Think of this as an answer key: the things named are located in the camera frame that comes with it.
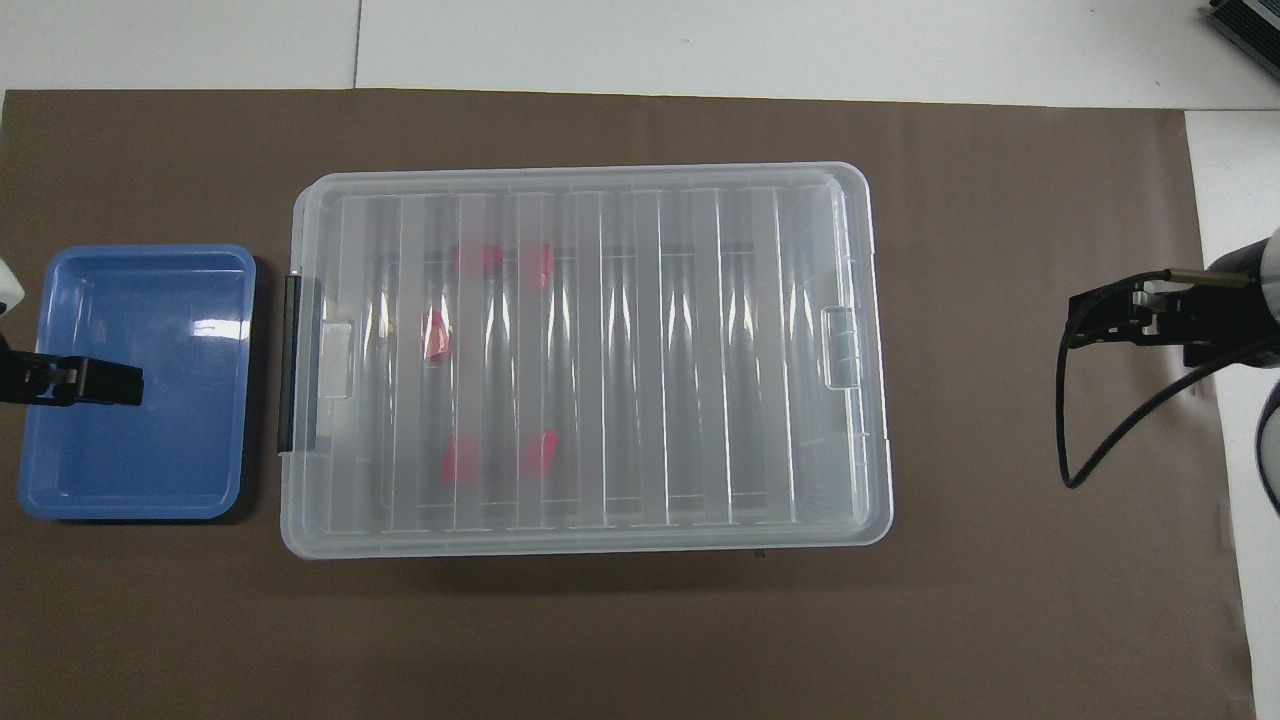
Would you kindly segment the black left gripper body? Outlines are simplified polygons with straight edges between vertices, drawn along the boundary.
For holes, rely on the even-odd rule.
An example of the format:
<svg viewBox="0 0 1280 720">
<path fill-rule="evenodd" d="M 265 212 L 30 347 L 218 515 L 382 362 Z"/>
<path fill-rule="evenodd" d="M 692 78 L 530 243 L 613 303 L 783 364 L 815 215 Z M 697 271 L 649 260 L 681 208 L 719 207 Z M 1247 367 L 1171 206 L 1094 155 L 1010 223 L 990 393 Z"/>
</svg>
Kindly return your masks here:
<svg viewBox="0 0 1280 720">
<path fill-rule="evenodd" d="M 77 360 L 1 345 L 1 402 L 67 407 L 77 402 Z"/>
</svg>

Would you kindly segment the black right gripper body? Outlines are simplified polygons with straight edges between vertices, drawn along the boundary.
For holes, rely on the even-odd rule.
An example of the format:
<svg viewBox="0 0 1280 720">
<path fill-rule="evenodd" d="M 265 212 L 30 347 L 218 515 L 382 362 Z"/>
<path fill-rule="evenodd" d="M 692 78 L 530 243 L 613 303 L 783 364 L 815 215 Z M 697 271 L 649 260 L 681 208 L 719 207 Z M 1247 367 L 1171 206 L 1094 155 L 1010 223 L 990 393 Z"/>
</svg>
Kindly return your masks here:
<svg viewBox="0 0 1280 720">
<path fill-rule="evenodd" d="M 1251 277 L 1157 277 L 1134 288 L 1140 345 L 1180 347 L 1183 364 L 1203 366 L 1239 352 L 1234 363 L 1274 365 L 1274 313 Z"/>
</svg>

